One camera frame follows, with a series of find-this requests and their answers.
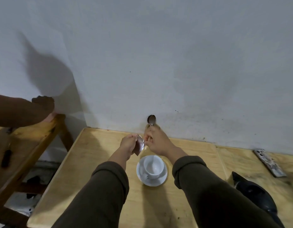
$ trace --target white cup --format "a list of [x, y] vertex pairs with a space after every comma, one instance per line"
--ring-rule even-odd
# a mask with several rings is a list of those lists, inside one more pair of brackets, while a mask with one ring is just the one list
[[148, 155], [143, 162], [145, 169], [144, 178], [156, 179], [164, 170], [164, 161], [156, 155]]

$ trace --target white wall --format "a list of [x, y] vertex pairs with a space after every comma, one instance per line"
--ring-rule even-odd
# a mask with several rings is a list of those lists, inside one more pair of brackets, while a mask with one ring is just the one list
[[0, 0], [0, 12], [0, 29], [68, 55], [88, 126], [142, 132], [155, 114], [171, 137], [293, 153], [293, 0]]
[[[23, 0], [0, 0], [0, 94], [27, 100], [53, 96], [55, 111], [66, 114], [75, 139], [86, 127], [80, 97], [61, 32], [28, 13]], [[60, 162], [66, 155], [57, 137], [42, 160]]]

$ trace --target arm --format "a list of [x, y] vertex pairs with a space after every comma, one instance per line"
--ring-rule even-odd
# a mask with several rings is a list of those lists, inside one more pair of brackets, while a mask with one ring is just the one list
[[149, 127], [144, 139], [154, 153], [173, 164], [175, 185], [184, 191], [198, 227], [279, 227], [265, 211], [210, 171], [200, 157], [188, 156], [173, 145], [159, 128]]
[[123, 204], [129, 192], [125, 173], [137, 135], [122, 139], [107, 162], [100, 164], [88, 183], [75, 196], [52, 228], [118, 227]]
[[54, 100], [46, 96], [32, 99], [0, 95], [0, 126], [22, 127], [43, 121], [54, 109]]

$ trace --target white saucer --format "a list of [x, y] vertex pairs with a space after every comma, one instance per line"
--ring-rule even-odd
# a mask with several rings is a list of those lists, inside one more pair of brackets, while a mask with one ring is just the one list
[[143, 184], [147, 185], [147, 186], [159, 186], [162, 183], [164, 183], [164, 181], [167, 179], [167, 166], [164, 163], [164, 170], [162, 171], [162, 173], [160, 174], [160, 176], [156, 179], [141, 179], [141, 175], [143, 175], [143, 173], [145, 172], [144, 167], [143, 167], [143, 161], [146, 158], [143, 157], [140, 159], [140, 161], [137, 164], [137, 176], [139, 178], [140, 181], [142, 181]]

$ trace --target floor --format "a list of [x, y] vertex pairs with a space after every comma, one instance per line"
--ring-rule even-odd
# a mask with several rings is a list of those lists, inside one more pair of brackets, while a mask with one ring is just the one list
[[[48, 184], [59, 166], [60, 163], [56, 162], [38, 161], [34, 168], [30, 170], [23, 182], [26, 182], [32, 177], [39, 176], [41, 184]], [[26, 216], [30, 216], [40, 199], [41, 195], [29, 196], [26, 193], [15, 192], [8, 199], [5, 206]], [[0, 228], [2, 227], [7, 228], [8, 226], [0, 224]]]

